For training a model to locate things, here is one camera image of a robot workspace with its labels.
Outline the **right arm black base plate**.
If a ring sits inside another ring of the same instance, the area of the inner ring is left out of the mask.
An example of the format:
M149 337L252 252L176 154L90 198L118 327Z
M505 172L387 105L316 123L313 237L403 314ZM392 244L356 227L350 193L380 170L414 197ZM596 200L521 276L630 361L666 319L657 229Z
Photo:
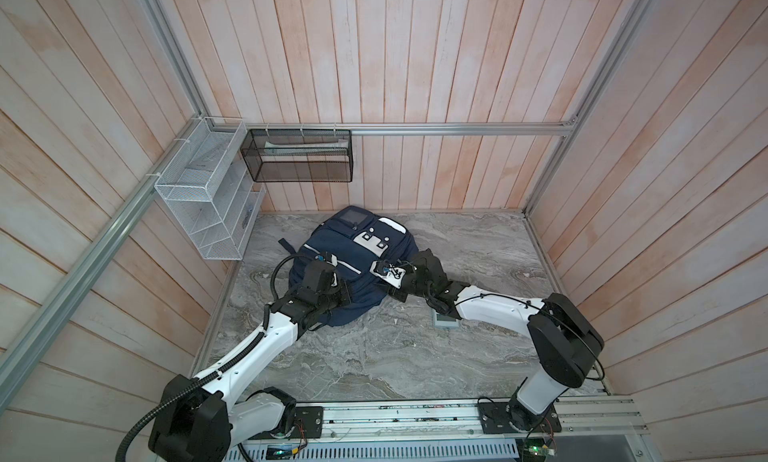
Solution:
M496 402L487 397L480 397L476 407L484 434L550 434L562 431L562 424L553 404L543 413L533 414L514 401Z

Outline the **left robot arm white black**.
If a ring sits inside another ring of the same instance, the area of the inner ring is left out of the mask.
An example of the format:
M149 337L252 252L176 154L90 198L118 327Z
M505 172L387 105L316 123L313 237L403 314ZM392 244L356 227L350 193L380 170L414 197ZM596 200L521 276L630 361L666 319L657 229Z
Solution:
M266 305L254 332L194 377L178 375L166 385L161 403L121 442L117 460L126 459L133 436L146 426L149 449L165 461L221 461L257 434L296 434L293 397L275 387L242 395L281 352L350 301L337 267L323 256L308 259L303 280Z

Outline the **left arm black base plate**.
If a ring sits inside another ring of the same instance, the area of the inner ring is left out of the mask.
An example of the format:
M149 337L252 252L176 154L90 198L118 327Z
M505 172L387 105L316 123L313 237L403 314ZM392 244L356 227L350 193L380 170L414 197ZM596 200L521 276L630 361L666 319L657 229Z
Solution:
M256 434L252 440L289 440L298 441L319 439L322 436L324 408L322 406L299 406L293 412L293 426L288 429L272 429Z

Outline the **navy blue student backpack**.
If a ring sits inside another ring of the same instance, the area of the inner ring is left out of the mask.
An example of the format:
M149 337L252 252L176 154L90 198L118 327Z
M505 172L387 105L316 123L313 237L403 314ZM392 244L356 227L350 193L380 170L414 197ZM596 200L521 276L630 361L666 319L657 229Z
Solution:
M293 262L289 287L302 281L308 259L322 253L337 257L336 269L349 285L352 302L325 317L325 325L332 327L353 322L389 296L388 285L370 272L373 262L396 264L418 252L414 236L399 222L356 206L346 207L325 220L299 248L284 239L279 244Z

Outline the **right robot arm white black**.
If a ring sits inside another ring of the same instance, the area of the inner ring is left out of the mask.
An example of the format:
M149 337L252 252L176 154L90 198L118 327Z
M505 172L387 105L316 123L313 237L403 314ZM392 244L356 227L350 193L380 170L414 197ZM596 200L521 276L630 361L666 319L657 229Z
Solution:
M554 402L581 387L600 364L603 338L563 294L522 298L451 280L429 249L399 264L376 261L370 272L396 295L420 297L442 315L499 326L532 341L539 364L504 409L518 431L528 432L543 422Z

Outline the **light green calculator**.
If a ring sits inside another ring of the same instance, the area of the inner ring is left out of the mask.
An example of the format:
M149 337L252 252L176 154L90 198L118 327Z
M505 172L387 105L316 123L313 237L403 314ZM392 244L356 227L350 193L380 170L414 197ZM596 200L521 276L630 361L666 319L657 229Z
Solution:
M439 314L436 311L432 312L432 320L435 328L438 329L458 329L460 327L460 321L449 317L447 315Z

